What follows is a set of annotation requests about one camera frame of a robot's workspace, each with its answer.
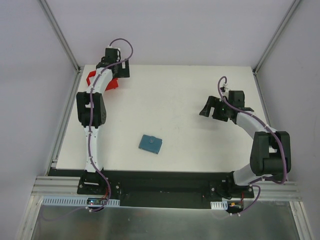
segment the white table surface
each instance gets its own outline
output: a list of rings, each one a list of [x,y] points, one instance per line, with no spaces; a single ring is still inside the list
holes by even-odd
[[[95,65],[85,66],[79,92],[86,90],[94,70]],[[228,87],[243,90],[245,106],[265,121],[250,67],[131,65],[130,75],[103,95],[105,170],[231,172],[249,163],[250,136],[230,120],[199,112],[208,96],[219,96],[218,80],[227,76]],[[138,148],[143,134],[162,139],[159,154]],[[81,170],[85,165],[85,134],[73,104],[56,168]]]

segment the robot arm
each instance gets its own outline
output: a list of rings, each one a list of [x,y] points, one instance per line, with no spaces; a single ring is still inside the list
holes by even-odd
[[[89,157],[90,155],[92,156],[95,167],[99,171],[103,169],[103,162],[101,158],[102,156],[100,154],[101,147],[99,147],[99,144],[102,143],[102,141],[100,140],[101,131],[103,130],[103,124],[107,119],[107,111],[105,108],[103,93],[105,92],[108,84],[114,78],[128,78],[130,76],[128,60],[125,61],[125,68],[123,68],[122,64],[117,64],[108,69],[105,69],[107,66],[117,63],[120,60],[121,55],[118,48],[106,48],[105,56],[102,57],[101,62],[99,62],[99,64],[96,66],[96,73],[93,81],[91,81],[85,92],[78,92],[76,95],[78,120],[84,127],[86,138],[85,170],[89,173],[96,172],[96,169],[91,163],[91,159]],[[93,102],[93,116],[90,127],[91,93]]]
[[[255,114],[254,111],[250,107],[245,107],[244,92],[228,90],[225,86],[222,88],[222,92],[224,92],[223,97],[229,104],[249,114],[230,108],[221,98],[209,96],[199,115],[209,117],[211,108],[214,108],[213,119],[224,122],[230,119],[234,124],[243,128],[253,139],[250,163],[231,173],[233,184],[236,186],[248,186],[252,181],[261,177],[274,176],[282,178],[284,165],[279,146],[270,132],[252,117]],[[281,141],[288,173],[291,169],[290,136],[285,131],[277,131],[271,127],[270,129]]]

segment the aluminum frame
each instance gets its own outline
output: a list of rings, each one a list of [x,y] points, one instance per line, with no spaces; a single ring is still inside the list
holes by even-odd
[[[77,60],[75,59],[47,1],[38,0],[38,2],[42,7],[49,23],[51,24],[55,35],[60,41],[62,48],[66,52],[74,69],[76,69],[77,71],[66,107],[64,110],[64,115],[59,126],[59,132],[58,132],[54,147],[50,154],[49,164],[47,168],[47,174],[48,174],[50,168],[51,167],[54,168],[57,164],[57,158],[59,156],[59,152],[62,146],[64,134],[68,125],[69,117],[71,114],[72,106],[75,100],[75,95],[78,90],[82,73],[81,73],[81,68],[79,67]],[[294,0],[292,2],[289,10],[285,14],[279,27],[275,31],[265,51],[263,52],[260,60],[258,61],[256,67],[254,68],[253,70],[254,76],[257,75],[257,72],[263,65],[270,51],[273,49],[273,47],[277,43],[277,40],[283,33],[283,30],[289,23],[291,17],[296,12],[301,2],[302,0]],[[256,77],[255,77],[255,81],[256,81],[259,95],[261,98],[262,106],[265,111],[265,115],[269,124],[268,111],[266,110],[265,101],[261,94],[259,83]],[[24,239],[24,240],[31,239],[44,196],[72,196],[76,198],[92,197],[89,195],[77,195],[78,182],[79,182],[79,177],[38,176],[36,178],[34,187],[32,189],[31,196],[30,196],[30,199],[26,208],[26,212],[24,214],[23,222],[19,229],[17,238]],[[285,185],[275,185],[273,183],[268,183],[268,182],[259,182],[258,184],[261,186],[261,195],[260,195],[259,201],[286,201],[286,202],[289,201],[300,238],[303,240],[314,239],[307,215],[305,213],[305,208],[302,202],[301,194],[295,182],[287,182]]]
[[[32,196],[70,196],[70,197],[102,197],[97,195],[78,195],[80,177],[38,176],[32,189]],[[259,201],[301,202],[302,197],[296,182],[286,182],[284,185],[273,182],[259,181],[261,194]]]

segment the white connector strip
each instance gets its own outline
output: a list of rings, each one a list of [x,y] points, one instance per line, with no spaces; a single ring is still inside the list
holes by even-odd
[[[88,197],[79,196],[44,196],[42,205],[46,206],[69,206],[69,207],[92,207],[87,204]],[[120,200],[110,199],[105,207],[119,207]]]
[[[226,200],[223,201],[212,201],[211,203],[212,210],[227,210],[228,202]]]

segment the gray wall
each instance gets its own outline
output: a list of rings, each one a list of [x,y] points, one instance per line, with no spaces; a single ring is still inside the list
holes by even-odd
[[[136,49],[131,61],[134,64],[253,67],[292,1],[48,0],[48,3],[81,65],[97,64],[106,45],[123,37]]]
[[[0,239],[44,174],[75,72],[36,0],[0,1]]]
[[[258,73],[272,126],[291,136],[292,170],[320,239],[320,1],[304,0]]]

